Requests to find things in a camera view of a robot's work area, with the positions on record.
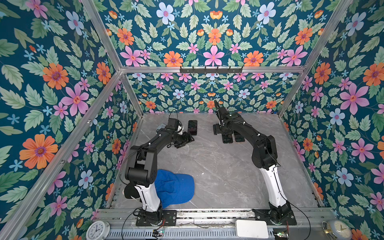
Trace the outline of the light blue phone case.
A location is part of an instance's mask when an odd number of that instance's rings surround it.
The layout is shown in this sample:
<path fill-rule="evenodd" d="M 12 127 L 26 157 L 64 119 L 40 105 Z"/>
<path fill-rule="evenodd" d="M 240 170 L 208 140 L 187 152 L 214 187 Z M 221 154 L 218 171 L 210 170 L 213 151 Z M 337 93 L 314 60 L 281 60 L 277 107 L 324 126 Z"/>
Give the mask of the light blue phone case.
<path fill-rule="evenodd" d="M 157 127 L 157 131 L 159 131 L 160 129 L 164 129 L 167 125 L 162 123 L 160 124 L 158 127 Z"/>

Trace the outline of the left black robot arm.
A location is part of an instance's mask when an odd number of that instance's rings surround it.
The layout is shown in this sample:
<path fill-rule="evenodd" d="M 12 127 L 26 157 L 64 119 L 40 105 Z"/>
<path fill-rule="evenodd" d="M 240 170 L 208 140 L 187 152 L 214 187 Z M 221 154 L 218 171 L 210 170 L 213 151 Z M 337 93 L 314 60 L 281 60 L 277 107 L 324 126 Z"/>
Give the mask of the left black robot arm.
<path fill-rule="evenodd" d="M 152 139 L 140 146 L 131 147 L 126 158 L 124 176 L 138 190 L 144 211 L 158 212 L 161 205 L 155 189 L 158 153 L 165 147 L 179 149 L 193 141 L 192 135 L 184 131 L 178 119 L 169 118 L 168 124 L 157 130 Z"/>

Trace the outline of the pink-edged smartphone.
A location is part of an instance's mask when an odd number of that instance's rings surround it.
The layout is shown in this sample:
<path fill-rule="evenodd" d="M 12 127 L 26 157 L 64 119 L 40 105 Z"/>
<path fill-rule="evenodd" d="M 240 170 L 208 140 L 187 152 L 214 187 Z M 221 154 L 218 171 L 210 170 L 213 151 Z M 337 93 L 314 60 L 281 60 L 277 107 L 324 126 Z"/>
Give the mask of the pink-edged smartphone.
<path fill-rule="evenodd" d="M 234 137 L 235 137 L 235 141 L 237 143 L 243 143 L 245 142 L 245 138 L 237 131 L 234 131 Z"/>

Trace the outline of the blue-edged smartphone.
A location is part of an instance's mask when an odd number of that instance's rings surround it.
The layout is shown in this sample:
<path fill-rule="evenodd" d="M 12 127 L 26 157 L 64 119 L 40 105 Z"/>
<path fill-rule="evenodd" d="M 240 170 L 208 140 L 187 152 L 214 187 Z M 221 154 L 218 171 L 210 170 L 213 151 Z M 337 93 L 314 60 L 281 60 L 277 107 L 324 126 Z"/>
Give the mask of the blue-edged smartphone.
<path fill-rule="evenodd" d="M 197 120 L 189 120 L 188 122 L 188 133 L 192 136 L 196 136 L 198 132 L 198 121 Z"/>

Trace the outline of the silver-edged smartphone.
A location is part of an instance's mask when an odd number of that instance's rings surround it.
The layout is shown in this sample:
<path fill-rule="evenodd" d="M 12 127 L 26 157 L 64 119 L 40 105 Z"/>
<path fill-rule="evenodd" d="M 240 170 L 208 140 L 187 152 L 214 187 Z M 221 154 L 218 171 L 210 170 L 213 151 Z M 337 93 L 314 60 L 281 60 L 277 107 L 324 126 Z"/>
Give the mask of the silver-edged smartphone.
<path fill-rule="evenodd" d="M 234 142 L 232 134 L 222 134 L 222 141 L 224 144 L 232 144 Z"/>

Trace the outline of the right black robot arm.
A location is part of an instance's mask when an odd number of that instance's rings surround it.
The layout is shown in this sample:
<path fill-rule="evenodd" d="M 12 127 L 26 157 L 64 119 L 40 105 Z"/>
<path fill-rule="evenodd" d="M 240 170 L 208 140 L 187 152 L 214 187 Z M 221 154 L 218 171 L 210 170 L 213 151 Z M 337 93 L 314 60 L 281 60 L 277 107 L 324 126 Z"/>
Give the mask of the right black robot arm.
<path fill-rule="evenodd" d="M 218 101 L 214 101 L 219 123 L 213 125 L 215 135 L 222 135 L 224 144 L 233 142 L 232 136 L 237 132 L 253 147 L 252 162 L 261 171 L 269 196 L 269 218 L 274 225 L 280 225 L 295 218 L 292 206 L 284 194 L 278 174 L 280 166 L 277 158 L 275 138 L 257 131 L 248 124 L 239 113 L 230 113 Z"/>

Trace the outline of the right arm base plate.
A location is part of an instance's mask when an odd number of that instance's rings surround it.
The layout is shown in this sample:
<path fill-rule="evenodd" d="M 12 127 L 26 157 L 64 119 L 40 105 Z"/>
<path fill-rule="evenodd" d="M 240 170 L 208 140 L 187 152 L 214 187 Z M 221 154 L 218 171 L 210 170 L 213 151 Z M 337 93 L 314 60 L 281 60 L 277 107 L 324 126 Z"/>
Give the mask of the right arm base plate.
<path fill-rule="evenodd" d="M 271 210 L 267 209 L 252 209 L 252 212 L 255 214 L 256 221 L 264 221 L 267 225 L 272 226 L 295 226 L 297 225 L 296 218 L 291 211 L 288 215 L 281 217 L 279 220 L 273 219 L 271 215 Z"/>

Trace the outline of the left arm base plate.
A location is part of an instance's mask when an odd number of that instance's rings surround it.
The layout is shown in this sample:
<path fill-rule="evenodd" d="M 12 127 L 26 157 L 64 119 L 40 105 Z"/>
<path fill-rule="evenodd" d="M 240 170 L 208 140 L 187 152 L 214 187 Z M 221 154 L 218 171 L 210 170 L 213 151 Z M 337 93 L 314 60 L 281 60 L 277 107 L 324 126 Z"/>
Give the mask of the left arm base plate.
<path fill-rule="evenodd" d="M 139 211 L 137 217 L 137 227 L 162 227 L 175 226 L 177 220 L 177 211 L 160 209 L 157 212 Z"/>

